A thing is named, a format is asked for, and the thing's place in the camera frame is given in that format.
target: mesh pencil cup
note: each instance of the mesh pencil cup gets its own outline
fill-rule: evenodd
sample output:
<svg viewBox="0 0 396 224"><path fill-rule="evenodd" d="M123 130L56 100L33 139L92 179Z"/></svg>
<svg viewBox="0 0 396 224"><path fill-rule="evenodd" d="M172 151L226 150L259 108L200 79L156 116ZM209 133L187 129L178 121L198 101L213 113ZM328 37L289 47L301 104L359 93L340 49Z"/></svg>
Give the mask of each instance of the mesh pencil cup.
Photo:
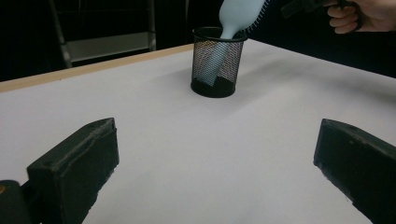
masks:
<svg viewBox="0 0 396 224"><path fill-rule="evenodd" d="M221 33L218 27L193 30L191 88L206 97L227 97L235 92L242 47L248 39L243 32L233 39L221 39Z"/></svg>

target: table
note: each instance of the table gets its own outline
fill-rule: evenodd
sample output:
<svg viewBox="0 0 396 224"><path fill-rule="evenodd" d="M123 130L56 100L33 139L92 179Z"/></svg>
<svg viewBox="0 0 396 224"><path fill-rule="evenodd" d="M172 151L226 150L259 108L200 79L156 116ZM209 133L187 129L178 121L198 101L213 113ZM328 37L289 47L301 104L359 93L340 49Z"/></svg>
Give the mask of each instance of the table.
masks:
<svg viewBox="0 0 396 224"><path fill-rule="evenodd" d="M0 85L0 179L113 117L120 165L84 223L370 223L313 156L322 119L396 144L396 79L244 46L234 95L194 93L191 46Z"/></svg>

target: dark wall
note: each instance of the dark wall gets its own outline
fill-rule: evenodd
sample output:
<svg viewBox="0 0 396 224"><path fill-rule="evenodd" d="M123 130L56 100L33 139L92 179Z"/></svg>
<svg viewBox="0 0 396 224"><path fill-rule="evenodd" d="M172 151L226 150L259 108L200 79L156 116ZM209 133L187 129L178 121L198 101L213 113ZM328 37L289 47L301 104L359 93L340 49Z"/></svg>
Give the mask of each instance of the dark wall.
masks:
<svg viewBox="0 0 396 224"><path fill-rule="evenodd" d="M194 3L190 8L190 27L219 25L222 0L191 1ZM312 13L300 12L285 20L280 9L288 2L270 0L259 26L248 34L249 37L283 49L396 77L396 38L393 33L337 35L329 25L330 17L325 7Z"/></svg>
<svg viewBox="0 0 396 224"><path fill-rule="evenodd" d="M66 41L146 32L147 0L54 0Z"/></svg>
<svg viewBox="0 0 396 224"><path fill-rule="evenodd" d="M157 49L188 43L186 35L186 0L155 0Z"/></svg>
<svg viewBox="0 0 396 224"><path fill-rule="evenodd" d="M0 7L0 81L65 68L47 1L5 0Z"/></svg>

